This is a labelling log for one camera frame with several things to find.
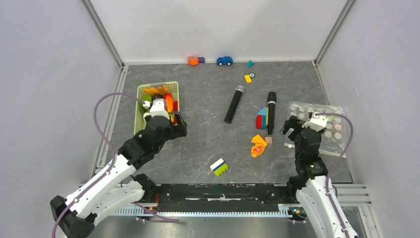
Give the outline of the pale green plastic basket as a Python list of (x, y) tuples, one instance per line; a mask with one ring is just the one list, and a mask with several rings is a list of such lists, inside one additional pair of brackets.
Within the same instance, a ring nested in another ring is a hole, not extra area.
[[(168, 87), (168, 92), (173, 96), (174, 101), (178, 102), (178, 109), (180, 109), (180, 100), (179, 100), (179, 84), (177, 81), (169, 81), (169, 82), (160, 82), (160, 83), (151, 83), (151, 84), (142, 84), (137, 87), (137, 98), (141, 99), (145, 93), (145, 88), (150, 87), (162, 87), (163, 85), (166, 85)], [(134, 121), (134, 134), (136, 134), (138, 131), (143, 130), (145, 128), (146, 122), (143, 118), (143, 114), (140, 111), (140, 103), (136, 103), (136, 109), (135, 109), (135, 121)]]

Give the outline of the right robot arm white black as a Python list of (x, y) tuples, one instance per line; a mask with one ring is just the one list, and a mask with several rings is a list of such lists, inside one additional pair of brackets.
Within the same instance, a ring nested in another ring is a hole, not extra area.
[(297, 171), (287, 182), (286, 196), (301, 204), (317, 237), (357, 238), (359, 235), (346, 218), (319, 155), (325, 127), (323, 116), (310, 121), (291, 116), (285, 121), (281, 133), (291, 131), (288, 137), (294, 143)]

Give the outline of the orange toy food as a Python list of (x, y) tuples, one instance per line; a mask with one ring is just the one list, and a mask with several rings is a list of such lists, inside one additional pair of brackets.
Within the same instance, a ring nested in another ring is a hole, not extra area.
[(143, 91), (145, 94), (150, 95), (150, 96), (153, 96), (153, 95), (165, 96), (166, 93), (169, 92), (169, 88), (167, 87), (166, 84), (164, 84), (163, 86), (159, 86), (159, 87), (144, 88)]

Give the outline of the orange red toy mango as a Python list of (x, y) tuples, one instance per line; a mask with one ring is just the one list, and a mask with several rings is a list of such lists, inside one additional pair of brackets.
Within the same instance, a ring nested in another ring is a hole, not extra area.
[(165, 102), (166, 102), (166, 110), (170, 114), (174, 111), (174, 99), (172, 94), (166, 93), (164, 96)]

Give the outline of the red blue toy block house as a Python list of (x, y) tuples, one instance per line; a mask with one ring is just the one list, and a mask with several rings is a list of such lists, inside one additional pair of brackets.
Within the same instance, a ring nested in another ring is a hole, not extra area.
[(257, 113), (256, 116), (256, 129), (265, 130), (268, 125), (268, 107), (264, 107)]

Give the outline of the orange yellow toy piece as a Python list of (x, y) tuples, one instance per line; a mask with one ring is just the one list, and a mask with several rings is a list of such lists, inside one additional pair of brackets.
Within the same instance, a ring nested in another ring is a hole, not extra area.
[(261, 155), (265, 151), (266, 146), (268, 145), (266, 141), (259, 134), (254, 136), (251, 142), (254, 143), (254, 145), (251, 148), (250, 154), (254, 158)]

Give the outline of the dark purple toy fruit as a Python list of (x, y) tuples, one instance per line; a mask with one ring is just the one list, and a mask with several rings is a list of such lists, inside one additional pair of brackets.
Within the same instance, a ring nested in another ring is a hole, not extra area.
[(161, 95), (161, 94), (154, 94), (154, 95), (152, 96), (152, 101), (154, 101), (154, 100), (158, 100), (158, 99), (164, 99), (164, 96), (163, 96), (163, 95)]

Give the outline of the black microphone silver head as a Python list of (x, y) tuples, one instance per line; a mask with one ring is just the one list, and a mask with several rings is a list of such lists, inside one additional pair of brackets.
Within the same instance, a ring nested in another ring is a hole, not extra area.
[(245, 87), (242, 85), (237, 85), (235, 87), (235, 93), (233, 95), (233, 98), (231, 100), (231, 103), (229, 105), (228, 111), (226, 113), (226, 116), (224, 118), (224, 122), (227, 124), (231, 124), (234, 114), (236, 112), (236, 109), (238, 107), (238, 104), (240, 102), (240, 99), (242, 97), (242, 94), (245, 92)]

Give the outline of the small pink wooden cube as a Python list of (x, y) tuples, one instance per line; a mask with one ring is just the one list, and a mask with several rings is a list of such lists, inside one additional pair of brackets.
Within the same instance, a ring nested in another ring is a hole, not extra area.
[(270, 136), (266, 136), (264, 140), (267, 143), (267, 145), (272, 145), (273, 144), (273, 139)]

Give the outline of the green leafy toy vegetable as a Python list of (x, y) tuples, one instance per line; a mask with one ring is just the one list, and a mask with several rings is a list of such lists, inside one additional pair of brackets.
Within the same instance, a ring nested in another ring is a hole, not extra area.
[(145, 94), (141, 97), (141, 101), (143, 101), (144, 103), (139, 103), (139, 112), (144, 114), (149, 112), (150, 106), (152, 104), (152, 97), (148, 94)]

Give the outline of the teal toy block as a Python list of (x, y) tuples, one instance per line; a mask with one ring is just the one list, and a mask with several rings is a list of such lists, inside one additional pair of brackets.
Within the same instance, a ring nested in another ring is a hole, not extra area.
[(247, 62), (247, 67), (252, 67), (253, 65), (255, 65), (255, 63), (252, 60)]

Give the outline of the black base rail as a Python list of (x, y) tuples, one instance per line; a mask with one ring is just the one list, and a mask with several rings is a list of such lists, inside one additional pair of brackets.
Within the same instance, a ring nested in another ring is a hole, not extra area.
[(154, 203), (161, 212), (275, 212), (295, 198), (284, 184), (162, 183), (146, 190), (140, 203)]

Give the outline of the blue toy car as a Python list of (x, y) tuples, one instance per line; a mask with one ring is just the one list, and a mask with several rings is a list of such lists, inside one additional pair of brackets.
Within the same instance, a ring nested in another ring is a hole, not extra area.
[(216, 60), (216, 64), (219, 66), (231, 66), (233, 64), (233, 58), (230, 56), (218, 57)]

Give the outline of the white green toy brick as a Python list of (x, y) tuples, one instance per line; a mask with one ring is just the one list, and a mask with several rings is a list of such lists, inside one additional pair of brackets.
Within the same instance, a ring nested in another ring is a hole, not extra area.
[(222, 158), (220, 158), (219, 160), (210, 165), (210, 169), (217, 177), (219, 177), (228, 170), (228, 165)]

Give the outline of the yellow toy brick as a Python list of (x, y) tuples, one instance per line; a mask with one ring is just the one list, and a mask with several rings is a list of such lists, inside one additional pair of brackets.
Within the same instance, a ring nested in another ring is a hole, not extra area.
[(245, 78), (245, 81), (246, 81), (247, 84), (252, 83), (252, 78), (250, 77), (249, 74), (245, 75), (244, 78)]

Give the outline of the clear dotted zip bag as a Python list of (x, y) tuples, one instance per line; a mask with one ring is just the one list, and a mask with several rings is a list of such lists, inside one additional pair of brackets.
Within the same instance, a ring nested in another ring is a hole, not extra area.
[[(297, 101), (289, 102), (288, 116), (296, 116), (300, 120), (308, 121), (309, 113), (336, 113), (344, 115), (340, 106), (310, 104)], [(322, 134), (319, 152), (331, 156), (339, 156), (346, 146), (347, 122), (341, 117), (326, 116), (325, 132)]]

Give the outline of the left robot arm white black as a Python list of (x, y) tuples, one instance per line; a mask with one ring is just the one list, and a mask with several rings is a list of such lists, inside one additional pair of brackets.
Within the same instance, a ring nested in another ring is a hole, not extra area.
[(61, 228), (68, 238), (86, 238), (105, 217), (118, 209), (142, 200), (150, 202), (156, 195), (156, 185), (140, 174), (127, 185), (114, 188), (133, 175), (160, 152), (165, 142), (187, 135), (187, 124), (175, 112), (176, 125), (164, 116), (154, 116), (145, 129), (124, 142), (115, 159), (81, 188), (66, 197), (57, 195), (50, 201), (55, 228)]

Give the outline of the red toy chili pepper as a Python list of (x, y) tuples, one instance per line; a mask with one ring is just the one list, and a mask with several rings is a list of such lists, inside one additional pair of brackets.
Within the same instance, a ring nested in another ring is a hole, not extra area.
[(175, 112), (179, 111), (178, 101), (174, 101), (174, 111)]

